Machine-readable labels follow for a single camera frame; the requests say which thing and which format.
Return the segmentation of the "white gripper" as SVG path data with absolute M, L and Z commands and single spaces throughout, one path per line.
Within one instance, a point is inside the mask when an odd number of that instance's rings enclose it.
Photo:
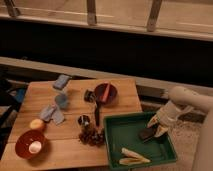
M 161 125 L 157 127 L 155 137 L 161 137 L 169 130 L 168 127 L 172 127 L 176 123 L 180 115 L 187 114 L 192 110 L 193 107 L 188 104 L 177 103 L 172 100 L 169 100 L 163 107 L 161 107 L 157 111 L 156 115 L 154 115 L 150 119 L 147 124 L 147 128 L 150 128 L 153 125 L 160 123 Z

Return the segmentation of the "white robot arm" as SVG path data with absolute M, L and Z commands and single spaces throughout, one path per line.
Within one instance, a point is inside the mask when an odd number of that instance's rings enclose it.
M 176 86 L 168 92 L 168 101 L 149 120 L 148 127 L 158 125 L 156 137 L 169 132 L 187 150 L 188 135 L 194 153 L 190 171 L 213 171 L 213 96 Z

